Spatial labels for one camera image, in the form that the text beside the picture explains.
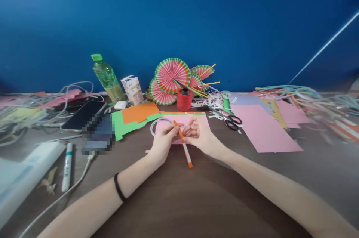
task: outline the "green bottle cap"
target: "green bottle cap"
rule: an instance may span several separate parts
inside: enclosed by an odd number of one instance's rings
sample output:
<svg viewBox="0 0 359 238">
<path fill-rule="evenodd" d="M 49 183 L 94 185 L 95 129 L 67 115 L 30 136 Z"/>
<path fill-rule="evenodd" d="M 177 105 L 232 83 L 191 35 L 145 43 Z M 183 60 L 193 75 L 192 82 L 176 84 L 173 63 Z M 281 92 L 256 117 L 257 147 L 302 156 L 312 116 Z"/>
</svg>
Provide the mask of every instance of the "green bottle cap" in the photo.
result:
<svg viewBox="0 0 359 238">
<path fill-rule="evenodd" d="M 102 61 L 103 60 L 101 54 L 92 54 L 91 57 L 94 61 Z"/>
</svg>

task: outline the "red spool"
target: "red spool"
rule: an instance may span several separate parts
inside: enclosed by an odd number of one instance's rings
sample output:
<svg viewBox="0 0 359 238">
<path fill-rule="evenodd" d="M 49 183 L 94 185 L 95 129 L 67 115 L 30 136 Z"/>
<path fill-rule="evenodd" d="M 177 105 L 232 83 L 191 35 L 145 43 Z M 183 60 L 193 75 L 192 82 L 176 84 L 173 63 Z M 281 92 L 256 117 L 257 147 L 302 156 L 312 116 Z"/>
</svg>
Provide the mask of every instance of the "red spool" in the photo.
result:
<svg viewBox="0 0 359 238">
<path fill-rule="evenodd" d="M 193 93 L 189 89 L 178 89 L 177 108 L 181 111 L 188 111 L 192 107 Z"/>
</svg>

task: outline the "marker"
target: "marker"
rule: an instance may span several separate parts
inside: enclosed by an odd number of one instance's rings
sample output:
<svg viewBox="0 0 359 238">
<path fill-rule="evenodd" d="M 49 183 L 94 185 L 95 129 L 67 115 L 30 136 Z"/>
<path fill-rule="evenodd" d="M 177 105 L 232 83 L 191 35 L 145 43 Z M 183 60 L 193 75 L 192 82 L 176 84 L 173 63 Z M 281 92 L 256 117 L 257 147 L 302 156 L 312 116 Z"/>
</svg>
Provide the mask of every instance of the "marker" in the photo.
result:
<svg viewBox="0 0 359 238">
<path fill-rule="evenodd" d="M 62 192 L 66 192 L 70 187 L 71 162 L 72 162 L 72 143 L 68 143 L 66 149 L 64 178 L 62 180 L 62 188 L 61 188 Z"/>
</svg>

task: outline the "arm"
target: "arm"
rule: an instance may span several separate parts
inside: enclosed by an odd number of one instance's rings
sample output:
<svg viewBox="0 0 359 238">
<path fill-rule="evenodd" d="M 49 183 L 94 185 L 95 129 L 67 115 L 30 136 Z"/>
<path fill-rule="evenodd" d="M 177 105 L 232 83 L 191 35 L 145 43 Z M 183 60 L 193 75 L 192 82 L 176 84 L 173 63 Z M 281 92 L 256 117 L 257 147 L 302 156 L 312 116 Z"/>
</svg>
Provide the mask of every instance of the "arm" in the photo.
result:
<svg viewBox="0 0 359 238">
<path fill-rule="evenodd" d="M 119 173 L 117 182 L 125 198 L 165 162 L 178 131 L 179 127 L 174 125 L 165 127 L 157 133 L 150 153 Z M 62 237 L 90 237 L 121 205 L 111 178 L 70 205 L 38 237 L 57 237 L 59 234 Z"/>
<path fill-rule="evenodd" d="M 313 237 L 359 237 L 359 232 L 333 208 L 298 183 L 225 147 L 201 123 L 185 128 L 185 141 L 232 167 L 268 200 L 302 225 Z"/>
</svg>

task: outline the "black wristband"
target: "black wristband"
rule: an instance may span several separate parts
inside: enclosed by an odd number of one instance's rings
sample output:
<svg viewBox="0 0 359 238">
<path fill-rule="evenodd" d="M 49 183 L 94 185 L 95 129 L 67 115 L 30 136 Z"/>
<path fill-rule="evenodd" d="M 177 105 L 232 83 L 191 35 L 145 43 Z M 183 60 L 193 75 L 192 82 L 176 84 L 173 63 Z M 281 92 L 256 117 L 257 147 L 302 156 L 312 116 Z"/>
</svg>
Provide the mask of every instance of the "black wristband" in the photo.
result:
<svg viewBox="0 0 359 238">
<path fill-rule="evenodd" d="M 126 201 L 126 198 L 124 197 L 122 191 L 120 190 L 120 186 L 119 186 L 119 183 L 117 182 L 117 176 L 118 176 L 119 173 L 115 174 L 114 176 L 114 181 L 115 181 L 115 187 L 116 187 L 116 190 L 117 190 L 117 193 L 119 194 L 122 202 L 125 202 Z"/>
</svg>

